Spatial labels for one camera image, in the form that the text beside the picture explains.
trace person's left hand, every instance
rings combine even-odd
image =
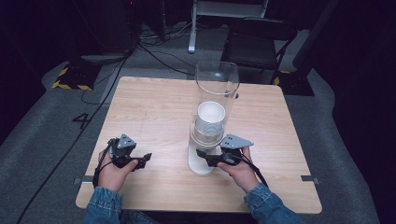
[[[102,155],[103,151],[99,153],[99,160],[100,158],[102,158]],[[110,154],[107,152],[105,158],[102,161],[102,167],[109,162],[111,162],[111,158]],[[131,171],[136,167],[137,164],[138,161],[133,160],[120,169],[113,163],[110,163],[100,172],[98,186],[105,189],[113,190],[115,192],[119,192],[125,182],[126,176],[131,173]]]

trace chair seat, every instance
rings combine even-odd
[[[227,61],[229,62],[276,69],[276,49],[275,43],[271,39],[235,34],[227,45],[229,46],[227,49]]]

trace forearm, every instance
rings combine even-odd
[[[282,200],[262,183],[245,196],[245,203],[259,223],[303,223],[297,214],[289,210]]]
[[[84,223],[120,223],[121,208],[122,197],[117,192],[96,187]]]

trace white base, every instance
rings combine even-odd
[[[204,158],[197,155],[196,149],[198,144],[190,137],[189,141],[189,166],[190,169],[197,175],[209,175],[215,169],[215,167],[210,167]],[[216,154],[216,149],[206,149],[207,154]]]

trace table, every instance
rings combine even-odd
[[[242,191],[232,178],[216,168],[196,175],[188,165],[188,143],[193,80],[122,77],[92,153],[86,175],[93,175],[98,154],[110,138],[126,133],[137,142],[132,156],[152,153],[146,168],[128,175],[120,191],[125,209],[248,213]],[[227,122],[226,133],[254,142],[253,162],[269,188],[291,210],[321,211],[304,153],[282,90],[277,86],[241,84],[239,98]],[[85,208],[93,193],[83,183],[76,204]]]
[[[264,17],[267,4],[268,0],[263,0],[261,5],[194,0],[192,5],[192,27],[190,33],[189,53],[195,52],[197,15],[233,18]]]

